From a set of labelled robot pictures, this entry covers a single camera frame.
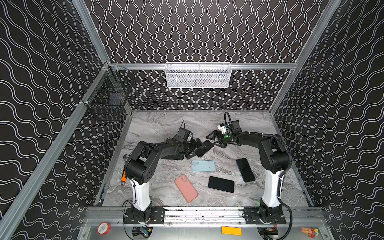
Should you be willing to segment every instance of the marble floor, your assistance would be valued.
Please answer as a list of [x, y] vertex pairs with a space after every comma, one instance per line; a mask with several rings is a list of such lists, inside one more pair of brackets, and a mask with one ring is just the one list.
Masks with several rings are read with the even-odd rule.
[[[230, 112], [230, 115], [233, 121], [240, 121], [243, 131], [276, 134], [267, 112]], [[139, 141], [156, 143], [173, 137], [182, 119], [185, 121], [185, 128], [191, 130], [195, 138], [198, 137], [204, 142], [205, 136], [224, 122], [224, 112], [134, 112], [103, 206], [121, 206], [125, 200], [133, 198], [130, 184], [120, 185], [124, 166], [122, 156], [130, 153]], [[248, 183], [243, 181], [236, 164], [236, 159], [240, 158], [248, 159], [255, 181]], [[194, 159], [215, 161], [216, 172], [192, 172], [191, 161]], [[182, 174], [189, 178], [199, 193], [199, 197], [190, 204], [186, 202], [174, 183], [174, 180]], [[235, 192], [228, 193], [208, 188], [209, 176], [235, 181]], [[225, 149], [214, 146], [201, 158], [160, 159], [150, 181], [150, 196], [154, 206], [258, 206], [264, 192], [264, 183], [265, 173], [260, 163], [258, 149], [250, 146], [228, 145]], [[289, 206], [308, 206], [292, 169], [286, 174], [281, 198]]]

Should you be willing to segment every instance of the light blue phone case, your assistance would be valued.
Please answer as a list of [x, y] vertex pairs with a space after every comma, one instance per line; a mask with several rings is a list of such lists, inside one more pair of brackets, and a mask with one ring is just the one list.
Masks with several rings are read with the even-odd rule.
[[215, 161], [192, 160], [192, 172], [215, 172]]

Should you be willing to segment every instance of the phone case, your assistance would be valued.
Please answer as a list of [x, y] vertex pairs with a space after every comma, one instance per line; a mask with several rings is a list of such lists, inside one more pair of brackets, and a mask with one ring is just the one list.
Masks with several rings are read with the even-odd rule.
[[184, 174], [175, 180], [175, 184], [188, 203], [195, 200], [199, 194]]
[[192, 160], [192, 172], [215, 172], [215, 161]]

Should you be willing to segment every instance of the colorful figurine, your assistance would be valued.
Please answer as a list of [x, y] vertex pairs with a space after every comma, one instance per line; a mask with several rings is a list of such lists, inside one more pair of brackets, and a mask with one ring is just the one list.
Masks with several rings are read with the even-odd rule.
[[314, 229], [313, 227], [302, 227], [301, 232], [305, 233], [308, 235], [308, 237], [315, 238], [319, 235], [319, 230], [316, 228]]

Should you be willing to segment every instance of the black wire basket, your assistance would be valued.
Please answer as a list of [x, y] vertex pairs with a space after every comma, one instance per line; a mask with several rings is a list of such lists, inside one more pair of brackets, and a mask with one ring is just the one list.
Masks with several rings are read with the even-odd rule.
[[99, 121], [122, 120], [127, 114], [124, 106], [133, 80], [117, 77], [116, 71], [107, 72], [92, 94], [92, 101], [86, 103], [92, 116]]

